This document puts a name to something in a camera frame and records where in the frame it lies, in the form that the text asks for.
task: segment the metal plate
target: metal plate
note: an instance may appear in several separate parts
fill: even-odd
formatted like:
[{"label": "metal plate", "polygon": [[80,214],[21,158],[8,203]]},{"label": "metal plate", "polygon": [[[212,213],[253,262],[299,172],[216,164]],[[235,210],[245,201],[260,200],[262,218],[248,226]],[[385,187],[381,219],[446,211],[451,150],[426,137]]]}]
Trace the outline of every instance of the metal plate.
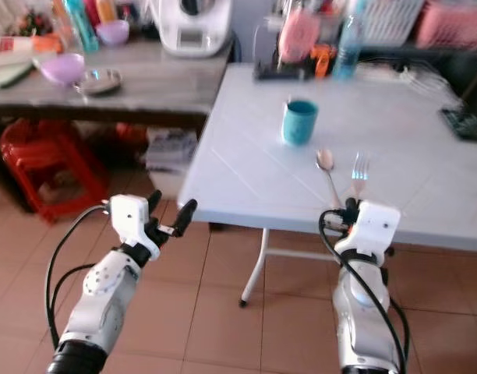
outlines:
[{"label": "metal plate", "polygon": [[74,84],[77,92],[87,96],[102,95],[117,90],[122,83],[121,73],[114,69],[91,69]]}]

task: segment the white wall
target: white wall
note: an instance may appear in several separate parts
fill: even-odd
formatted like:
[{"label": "white wall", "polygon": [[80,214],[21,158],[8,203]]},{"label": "white wall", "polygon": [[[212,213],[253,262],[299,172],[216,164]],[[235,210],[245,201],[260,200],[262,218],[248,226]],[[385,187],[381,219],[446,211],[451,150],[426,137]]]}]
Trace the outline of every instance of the white wall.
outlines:
[{"label": "white wall", "polygon": [[[253,36],[256,26],[263,21],[273,8],[274,0],[234,0],[231,27],[238,35],[242,45],[242,60],[251,62],[253,55]],[[264,29],[258,32],[256,53],[265,54],[265,51],[274,49],[274,37]]]}]

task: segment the robotic hand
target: robotic hand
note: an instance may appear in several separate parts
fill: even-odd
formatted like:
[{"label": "robotic hand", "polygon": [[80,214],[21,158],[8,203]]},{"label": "robotic hand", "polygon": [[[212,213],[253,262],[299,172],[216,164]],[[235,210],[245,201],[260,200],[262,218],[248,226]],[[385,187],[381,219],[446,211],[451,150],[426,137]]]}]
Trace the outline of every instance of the robotic hand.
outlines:
[{"label": "robotic hand", "polygon": [[113,196],[106,204],[122,244],[86,275],[83,294],[72,311],[47,374],[98,374],[121,333],[124,315],[143,267],[156,260],[169,237],[183,236],[197,208],[190,200],[171,227],[150,218],[161,199]]},{"label": "robotic hand", "polygon": [[[338,316],[341,370],[343,374],[404,373],[406,354],[387,318],[390,296],[385,285],[387,274],[381,270],[400,212],[369,201],[362,201],[357,206],[354,199],[349,199],[346,205],[345,210],[330,210],[320,216],[322,239],[341,263],[339,283],[333,296]],[[334,227],[325,221],[328,214],[342,219],[342,225]],[[324,228],[343,233],[334,248],[331,248]]]}]

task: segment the pink bottle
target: pink bottle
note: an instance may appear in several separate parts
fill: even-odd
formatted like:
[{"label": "pink bottle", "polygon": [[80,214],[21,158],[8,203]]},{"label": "pink bottle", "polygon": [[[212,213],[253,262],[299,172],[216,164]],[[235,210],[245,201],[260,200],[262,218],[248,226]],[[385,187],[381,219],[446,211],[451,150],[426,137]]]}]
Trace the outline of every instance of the pink bottle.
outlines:
[{"label": "pink bottle", "polygon": [[303,9],[291,12],[285,21],[278,41],[282,62],[302,61],[320,35],[320,18]]},{"label": "pink bottle", "polygon": [[97,11],[97,2],[95,0],[83,0],[84,7],[86,8],[86,14],[88,15],[88,19],[90,20],[91,26],[93,30],[97,24],[100,23],[100,17],[98,16]]}]

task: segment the cup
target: cup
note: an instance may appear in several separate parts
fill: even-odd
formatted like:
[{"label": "cup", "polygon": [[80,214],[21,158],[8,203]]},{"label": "cup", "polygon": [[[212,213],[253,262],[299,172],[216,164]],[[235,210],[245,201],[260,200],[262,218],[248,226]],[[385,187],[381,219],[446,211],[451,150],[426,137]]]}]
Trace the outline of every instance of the cup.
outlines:
[{"label": "cup", "polygon": [[318,107],[311,101],[293,100],[285,104],[282,139],[289,146],[309,142],[315,128]]}]

